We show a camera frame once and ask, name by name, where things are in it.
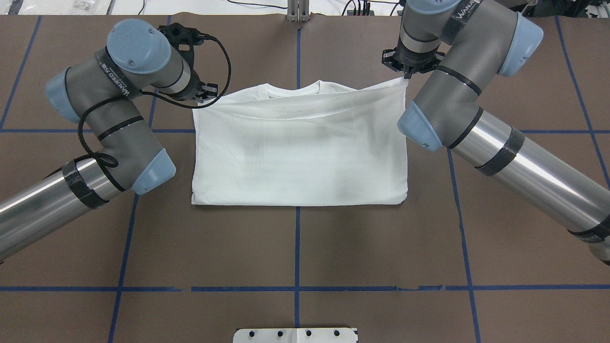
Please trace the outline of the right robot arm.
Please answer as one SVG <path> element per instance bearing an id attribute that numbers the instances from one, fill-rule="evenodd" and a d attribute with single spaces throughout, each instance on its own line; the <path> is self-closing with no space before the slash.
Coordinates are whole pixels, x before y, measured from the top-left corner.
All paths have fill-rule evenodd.
<path id="1" fill-rule="evenodd" d="M 495 0 L 403 0 L 396 46 L 382 62 L 409 79 L 429 73 L 398 129 L 429 151 L 445 148 L 562 224 L 609 263 L 609 189 L 532 141 L 481 103 L 543 41 L 543 29 Z"/>

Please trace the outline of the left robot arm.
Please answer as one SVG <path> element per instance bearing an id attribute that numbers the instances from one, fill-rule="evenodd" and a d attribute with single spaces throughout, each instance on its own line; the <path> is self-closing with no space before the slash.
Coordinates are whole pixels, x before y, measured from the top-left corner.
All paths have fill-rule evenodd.
<path id="1" fill-rule="evenodd" d="M 154 96 L 196 109 L 225 91 L 194 70 L 194 46 L 219 39 L 177 22 L 153 27 L 139 18 L 118 22 L 104 48 L 69 67 L 45 88 L 58 113 L 78 124 L 85 151 L 41 182 L 1 204 L 1 259 L 98 209 L 126 190 L 143 195 L 170 180 L 176 166 L 133 100 Z"/>

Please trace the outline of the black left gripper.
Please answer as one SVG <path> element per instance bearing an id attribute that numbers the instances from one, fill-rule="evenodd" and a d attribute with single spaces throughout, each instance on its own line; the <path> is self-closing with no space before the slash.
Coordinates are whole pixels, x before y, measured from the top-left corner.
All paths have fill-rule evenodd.
<path id="1" fill-rule="evenodd" d="M 195 81 L 189 86 L 189 100 L 198 103 L 216 99 L 218 95 L 218 84 Z"/>

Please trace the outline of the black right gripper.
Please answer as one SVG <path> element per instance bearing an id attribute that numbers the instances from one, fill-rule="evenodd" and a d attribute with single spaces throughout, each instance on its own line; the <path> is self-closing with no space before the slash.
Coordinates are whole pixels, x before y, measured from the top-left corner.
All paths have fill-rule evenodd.
<path id="1" fill-rule="evenodd" d="M 403 72 L 409 80 L 414 74 L 427 73 L 436 69 L 444 58 L 443 52 L 433 50 L 425 53 L 399 48 L 383 50 L 381 63 L 395 72 Z"/>

